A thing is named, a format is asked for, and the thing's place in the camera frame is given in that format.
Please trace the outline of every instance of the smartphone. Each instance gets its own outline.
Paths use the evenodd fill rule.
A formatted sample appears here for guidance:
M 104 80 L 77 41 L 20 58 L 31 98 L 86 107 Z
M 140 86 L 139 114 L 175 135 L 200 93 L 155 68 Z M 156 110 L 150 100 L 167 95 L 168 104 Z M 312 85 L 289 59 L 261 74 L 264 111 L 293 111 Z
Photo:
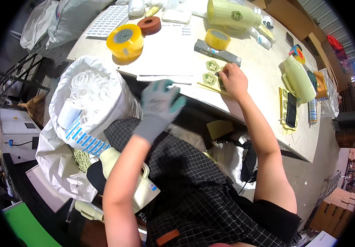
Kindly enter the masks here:
M 290 45 L 290 47 L 294 46 L 293 37 L 288 32 L 286 32 L 286 42 Z
M 291 128 L 296 126 L 296 116 L 297 116 L 297 98 L 289 92 L 287 94 L 287 114 L 286 114 L 286 124 Z

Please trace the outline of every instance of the yellow tape roll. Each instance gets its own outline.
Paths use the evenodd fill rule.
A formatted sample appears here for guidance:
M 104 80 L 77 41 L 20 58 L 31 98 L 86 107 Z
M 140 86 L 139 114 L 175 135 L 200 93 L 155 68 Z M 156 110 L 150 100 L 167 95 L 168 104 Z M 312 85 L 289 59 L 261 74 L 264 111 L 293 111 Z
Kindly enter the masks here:
M 231 39 L 227 34 L 215 29 L 208 29 L 205 35 L 205 42 L 217 50 L 227 49 L 230 41 Z
M 126 24 L 113 30 L 106 46 L 119 61 L 130 61 L 142 54 L 143 36 L 140 27 Z

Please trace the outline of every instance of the orange tag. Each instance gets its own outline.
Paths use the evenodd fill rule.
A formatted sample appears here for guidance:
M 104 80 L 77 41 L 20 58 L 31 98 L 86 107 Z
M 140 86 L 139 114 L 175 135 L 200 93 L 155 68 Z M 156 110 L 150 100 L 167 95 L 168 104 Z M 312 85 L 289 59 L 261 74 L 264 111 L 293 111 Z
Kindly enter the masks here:
M 180 232 L 177 229 L 167 232 L 166 234 L 162 235 L 161 237 L 159 237 L 157 239 L 157 244 L 158 244 L 158 246 L 161 246 L 161 245 L 165 244 L 166 242 L 168 242 L 169 240 L 171 240 L 179 235 L 180 235 Z

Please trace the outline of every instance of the white machine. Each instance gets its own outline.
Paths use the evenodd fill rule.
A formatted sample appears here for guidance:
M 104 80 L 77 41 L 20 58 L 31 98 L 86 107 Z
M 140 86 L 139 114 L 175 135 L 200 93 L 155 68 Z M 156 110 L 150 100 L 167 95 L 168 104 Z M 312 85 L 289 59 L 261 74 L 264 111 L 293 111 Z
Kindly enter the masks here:
M 2 153 L 14 164 L 35 160 L 40 128 L 26 111 L 0 109 Z

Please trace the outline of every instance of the bottle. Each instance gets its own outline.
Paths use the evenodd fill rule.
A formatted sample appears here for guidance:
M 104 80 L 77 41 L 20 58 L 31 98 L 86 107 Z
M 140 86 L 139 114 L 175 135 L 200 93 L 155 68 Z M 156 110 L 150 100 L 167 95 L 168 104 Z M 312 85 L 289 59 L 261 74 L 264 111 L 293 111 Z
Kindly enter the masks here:
M 308 102 L 308 111 L 309 111 L 309 122 L 312 125 L 317 123 L 317 108 L 316 108 L 316 99 Z

